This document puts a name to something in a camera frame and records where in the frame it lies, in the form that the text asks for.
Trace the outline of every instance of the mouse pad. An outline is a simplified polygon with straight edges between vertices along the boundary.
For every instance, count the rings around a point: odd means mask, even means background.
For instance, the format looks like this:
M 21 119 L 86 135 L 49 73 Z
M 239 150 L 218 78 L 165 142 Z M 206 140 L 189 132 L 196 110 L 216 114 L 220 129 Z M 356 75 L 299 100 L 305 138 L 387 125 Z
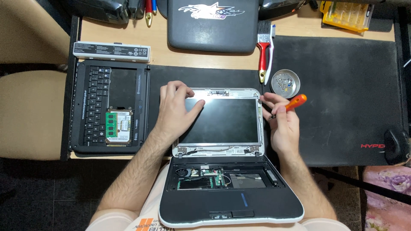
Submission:
M 271 77 L 294 71 L 307 96 L 296 109 L 307 164 L 386 165 L 384 132 L 408 120 L 395 43 L 291 36 L 274 43 Z

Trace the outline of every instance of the metal bowl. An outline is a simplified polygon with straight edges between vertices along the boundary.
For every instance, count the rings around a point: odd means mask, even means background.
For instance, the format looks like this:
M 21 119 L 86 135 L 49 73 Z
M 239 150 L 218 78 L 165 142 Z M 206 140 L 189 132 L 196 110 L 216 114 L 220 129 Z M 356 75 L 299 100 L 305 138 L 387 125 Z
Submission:
M 275 94 L 289 99 L 300 90 L 300 79 L 293 71 L 282 69 L 271 77 L 270 88 Z

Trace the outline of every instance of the hand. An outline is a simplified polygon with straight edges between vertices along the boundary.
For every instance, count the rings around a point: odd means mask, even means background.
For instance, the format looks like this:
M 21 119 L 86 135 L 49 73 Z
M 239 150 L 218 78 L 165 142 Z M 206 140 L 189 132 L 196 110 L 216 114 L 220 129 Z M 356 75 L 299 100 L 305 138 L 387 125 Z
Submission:
M 266 92 L 260 99 L 272 109 L 271 113 L 263 108 L 263 117 L 271 128 L 271 147 L 278 155 L 298 154 L 300 120 L 294 109 L 286 112 L 285 105 L 290 101 L 274 93 Z
M 185 109 L 187 94 L 194 96 L 193 90 L 181 81 L 171 81 L 160 88 L 160 111 L 151 133 L 161 139 L 167 147 L 187 131 L 206 103 L 201 99 L 190 112 L 187 112 Z

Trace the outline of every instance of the white battery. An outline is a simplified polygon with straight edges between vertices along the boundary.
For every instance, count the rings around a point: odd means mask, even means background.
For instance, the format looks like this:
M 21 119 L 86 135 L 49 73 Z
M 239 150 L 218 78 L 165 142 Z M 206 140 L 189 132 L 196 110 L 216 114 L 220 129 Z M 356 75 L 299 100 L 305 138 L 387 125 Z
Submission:
M 73 48 L 73 55 L 79 59 L 150 62 L 150 53 L 150 46 L 121 43 L 78 41 Z

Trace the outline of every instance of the blue pen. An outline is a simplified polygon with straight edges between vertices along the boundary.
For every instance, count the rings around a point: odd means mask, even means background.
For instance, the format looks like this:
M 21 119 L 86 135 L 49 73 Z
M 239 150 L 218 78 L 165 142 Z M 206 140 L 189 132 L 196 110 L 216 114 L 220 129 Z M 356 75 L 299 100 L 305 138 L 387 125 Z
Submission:
M 152 0 L 153 15 L 157 15 L 157 1 Z

